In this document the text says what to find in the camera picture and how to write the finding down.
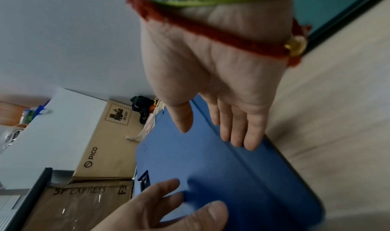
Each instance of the teal surface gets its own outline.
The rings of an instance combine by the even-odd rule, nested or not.
[[[295,0],[295,16],[301,24],[312,25],[314,32],[356,1]]]

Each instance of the black frame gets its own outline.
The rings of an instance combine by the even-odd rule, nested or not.
[[[344,26],[358,18],[360,15],[371,9],[382,0],[357,0],[348,8],[338,14],[336,17],[325,23],[322,27],[315,30],[309,36],[308,47],[305,54],[309,53],[315,47],[330,38]]]

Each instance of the blue folder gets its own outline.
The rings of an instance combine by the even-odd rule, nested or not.
[[[180,179],[175,192],[184,192],[185,203],[164,220],[214,200],[227,205],[225,230],[306,230],[322,220],[321,202],[268,138],[255,151],[235,148],[221,140],[200,96],[191,106],[194,123],[188,133],[182,134],[164,110],[137,148],[137,180],[144,187]]]

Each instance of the brown box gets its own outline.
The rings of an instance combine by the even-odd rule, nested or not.
[[[132,178],[136,162],[136,137],[143,129],[140,114],[109,100],[73,177],[80,179]]]
[[[97,181],[49,186],[23,231],[89,231],[130,200],[132,181]]]

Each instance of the white wall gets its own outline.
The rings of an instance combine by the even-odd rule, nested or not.
[[[0,0],[0,100],[34,106],[57,86],[127,102],[152,94],[125,0]]]

